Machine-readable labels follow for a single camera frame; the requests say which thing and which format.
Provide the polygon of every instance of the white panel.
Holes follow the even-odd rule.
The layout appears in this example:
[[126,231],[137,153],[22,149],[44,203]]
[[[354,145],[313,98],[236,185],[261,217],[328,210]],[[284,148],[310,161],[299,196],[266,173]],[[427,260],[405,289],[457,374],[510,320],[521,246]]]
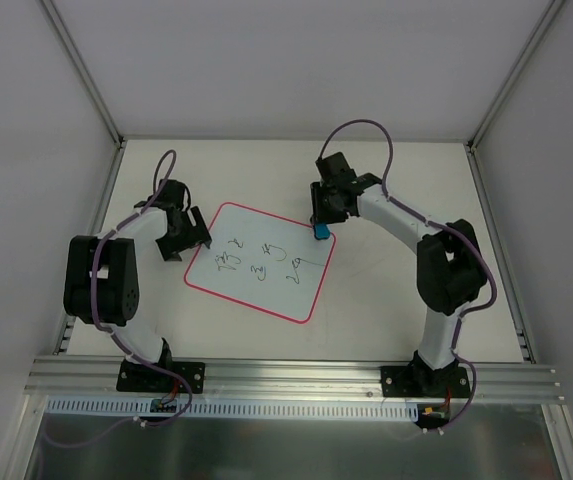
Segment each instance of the white panel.
[[111,151],[37,2],[1,1],[0,451],[59,328],[68,242],[88,227]]
[[539,360],[573,415],[573,2],[480,152]]
[[[260,207],[308,222],[310,182],[319,179],[315,158],[321,142],[129,141],[105,227],[116,225],[151,192],[159,157],[178,152],[173,178],[191,189],[207,223],[226,201]],[[359,173],[380,175],[384,142],[337,142]],[[496,278],[496,262],[462,145],[395,146],[390,186],[402,198],[446,221],[466,218],[475,227],[482,254]],[[419,346],[426,305],[416,287],[417,260],[401,241],[361,218],[331,225],[337,236],[313,317],[304,325],[284,321],[184,284],[188,262],[142,267],[140,308],[150,312],[157,333],[177,356],[289,360],[410,360]],[[150,249],[159,257],[156,248]],[[190,258],[191,252],[183,255]],[[479,301],[489,296],[488,286]],[[462,330],[460,353],[474,361],[521,362],[521,351],[499,282],[499,300],[471,315]],[[119,354],[112,341],[78,321],[71,354]]]
[[56,3],[125,134],[466,139],[548,1]]

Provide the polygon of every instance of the whiteboard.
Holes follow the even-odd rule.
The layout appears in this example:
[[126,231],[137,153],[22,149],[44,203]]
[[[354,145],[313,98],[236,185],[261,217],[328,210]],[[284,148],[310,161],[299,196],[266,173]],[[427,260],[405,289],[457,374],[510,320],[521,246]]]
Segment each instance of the whiteboard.
[[232,202],[210,226],[184,275],[189,286],[247,307],[306,323],[313,315],[335,236],[315,240],[309,225]]

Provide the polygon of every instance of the white floor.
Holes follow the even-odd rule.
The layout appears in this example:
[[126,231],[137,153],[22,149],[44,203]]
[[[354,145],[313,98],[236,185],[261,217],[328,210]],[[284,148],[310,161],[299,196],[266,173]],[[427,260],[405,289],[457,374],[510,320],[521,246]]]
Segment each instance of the white floor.
[[[209,224],[224,202],[257,207],[294,220],[311,215],[309,184],[319,178],[321,142],[129,141],[105,227],[125,218],[146,199],[159,157],[178,152],[173,178],[190,187],[193,204]],[[336,142],[357,174],[381,177],[385,143]],[[390,187],[437,219],[465,218],[476,230],[482,254],[499,284],[496,305],[465,323],[460,353],[473,361],[521,362],[513,321],[488,231],[458,144],[398,143]],[[415,257],[387,232],[362,219],[333,225],[337,245],[315,313],[298,325],[188,287],[181,263],[139,272],[142,311],[175,356],[301,360],[408,360],[421,339],[426,307],[415,287]],[[147,254],[155,255],[151,249]],[[488,298],[489,288],[480,294]],[[77,322],[69,354],[119,354],[110,339]]]

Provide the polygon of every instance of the metal frame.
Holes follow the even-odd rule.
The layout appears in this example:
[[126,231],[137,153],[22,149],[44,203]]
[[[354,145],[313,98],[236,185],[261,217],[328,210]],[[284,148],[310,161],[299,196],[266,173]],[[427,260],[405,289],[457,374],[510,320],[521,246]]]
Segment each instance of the metal frame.
[[502,82],[502,86],[499,88],[497,95],[495,95],[490,107],[488,107],[488,110],[484,114],[484,118],[479,123],[473,137],[470,139],[469,145],[473,147],[473,149],[479,145],[479,142],[481,142],[482,138],[499,115],[502,106],[510,97],[511,92],[517,85],[517,82],[524,73],[525,68],[530,64],[533,54],[537,51],[546,37],[546,34],[555,24],[557,18],[559,18],[559,14],[566,3],[567,0],[550,0],[546,10],[544,10],[544,13],[542,13],[542,16],[539,18],[533,31],[526,40],[526,44],[519,52],[519,55],[517,56],[515,63],[513,63],[508,75]]
[[476,149],[471,149],[470,147],[465,148],[470,171],[473,175],[475,188],[477,189],[477,196],[479,197],[479,202],[482,206],[482,213],[484,214],[484,219],[486,220],[486,227],[488,228],[488,233],[490,235],[490,242],[495,252],[495,258],[497,259],[499,274],[504,284],[508,307],[513,317],[513,321],[515,322],[515,331],[517,332],[520,343],[523,343],[523,350],[525,350],[522,352],[524,360],[535,362],[539,357],[537,348],[532,340],[532,329],[530,322],[527,318],[525,318],[524,308],[522,306],[523,302],[517,293],[518,289],[515,287],[515,276],[512,273],[512,269],[510,267],[510,263],[508,262],[499,230],[497,229],[497,224],[495,223],[493,209],[490,203],[490,199],[488,198],[486,187],[484,185],[481,165],[477,155],[474,153],[476,152]]
[[[119,132],[102,95],[97,88],[73,38],[53,0],[38,0],[58,42],[71,61],[91,102],[102,118],[115,142],[107,181],[89,232],[98,231],[103,223],[113,187],[124,154],[124,137]],[[483,184],[476,147],[492,126],[502,106],[542,40],[559,17],[566,0],[551,0],[534,27],[526,44],[500,90],[493,99],[484,118],[469,141],[467,156],[477,193],[486,219],[491,242],[504,282],[508,303],[515,327],[523,344],[524,364],[479,364],[476,404],[530,404],[541,405],[548,426],[551,445],[562,478],[573,479],[573,427],[561,393],[561,386],[554,368],[535,364],[538,358],[531,328],[523,315],[522,302],[514,286],[509,261],[502,247],[502,240],[495,225],[492,207]],[[31,461],[30,453],[35,444],[42,415],[50,395],[87,395],[100,397],[107,394],[119,397],[137,397],[115,391],[120,357],[67,356],[67,335],[72,331],[73,319],[62,313],[61,334],[54,355],[37,357],[25,389],[25,402],[16,428],[13,448],[3,478],[22,478]],[[406,399],[384,399],[379,385],[379,366],[391,362],[306,362],[206,359],[204,399],[232,399],[280,402],[359,402],[382,404],[404,402]]]
[[557,466],[562,478],[573,479],[573,422],[566,405],[542,405]]
[[115,120],[113,120],[104,99],[102,98],[99,89],[97,88],[97,84],[93,80],[93,77],[84,62],[81,54],[79,53],[79,49],[77,45],[75,45],[75,41],[71,36],[70,32],[68,31],[68,27],[64,22],[59,10],[55,6],[53,0],[38,0],[40,7],[46,17],[46,20],[50,24],[57,40],[59,41],[60,45],[64,49],[66,56],[70,60],[75,73],[79,77],[82,86],[86,90],[91,103],[97,110],[100,118],[104,122],[106,129],[108,130],[109,135],[113,139],[116,145],[121,146],[122,144],[122,135],[119,133],[117,129],[117,125],[115,124]]
[[[384,397],[379,367],[405,365],[404,362],[190,360],[206,363],[205,398],[245,400],[381,403]],[[111,356],[37,357],[28,377],[26,393],[142,396],[116,392],[121,361],[121,357]],[[482,363],[477,371],[476,403],[564,403],[561,385],[550,366]],[[420,399],[402,400],[416,402]]]

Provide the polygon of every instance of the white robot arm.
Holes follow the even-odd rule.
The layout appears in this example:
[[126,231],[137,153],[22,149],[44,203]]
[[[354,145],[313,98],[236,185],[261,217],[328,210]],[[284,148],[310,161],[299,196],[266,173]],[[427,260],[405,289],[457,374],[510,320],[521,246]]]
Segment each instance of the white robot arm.
[[[360,217],[376,223],[401,240],[414,254],[417,254],[417,245],[424,236],[439,233],[436,228],[419,222],[390,203],[379,185],[367,188],[357,197],[357,211]],[[427,307],[424,336],[417,353],[432,370],[444,368],[455,360],[451,348],[453,336],[459,313],[467,305],[468,302],[461,304],[450,315]]]
[[[143,253],[154,246],[164,261],[181,260],[180,252],[200,244],[210,247],[208,228],[190,201],[186,185],[165,179],[147,202],[135,205],[135,214],[116,231],[77,236],[70,242],[64,308],[69,315],[113,335],[127,353],[117,390],[156,392],[169,391],[169,382],[172,386],[173,379],[159,370],[173,371],[178,362],[173,361],[166,340],[147,323],[146,312],[139,309],[138,271],[150,268],[142,265],[150,260]],[[93,278],[97,279],[95,287]],[[195,368],[203,378],[203,364],[182,362],[179,368]]]
[[[453,349],[460,314],[487,282],[483,267],[459,238],[431,226],[434,222],[416,209],[389,201],[381,179],[370,173],[358,177],[343,154],[320,157],[316,165],[322,180],[311,184],[311,223],[318,240],[330,235],[327,224],[345,222],[351,216],[363,217],[417,255],[417,289],[427,305],[424,335],[403,374],[389,380],[394,383],[394,396],[444,396],[451,385],[459,383],[462,371],[465,375]],[[447,226],[479,249],[470,223],[458,220]]]

